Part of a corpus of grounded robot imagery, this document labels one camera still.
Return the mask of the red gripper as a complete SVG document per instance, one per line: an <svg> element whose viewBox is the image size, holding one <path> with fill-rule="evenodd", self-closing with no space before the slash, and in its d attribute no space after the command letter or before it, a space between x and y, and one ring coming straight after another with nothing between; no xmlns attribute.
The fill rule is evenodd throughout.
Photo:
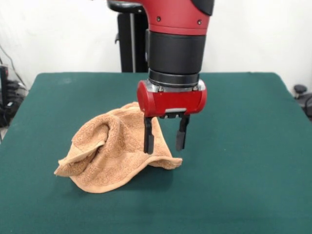
<svg viewBox="0 0 312 234"><path fill-rule="evenodd" d="M184 113L181 117L176 135L176 150L185 148L187 126L190 114L203 110L207 100L207 88L203 80L194 87L172 88L152 84L141 80L137 87L137 100L144 118L144 153L154 151L154 135L152 133L152 117L164 117L172 113Z"/></svg>

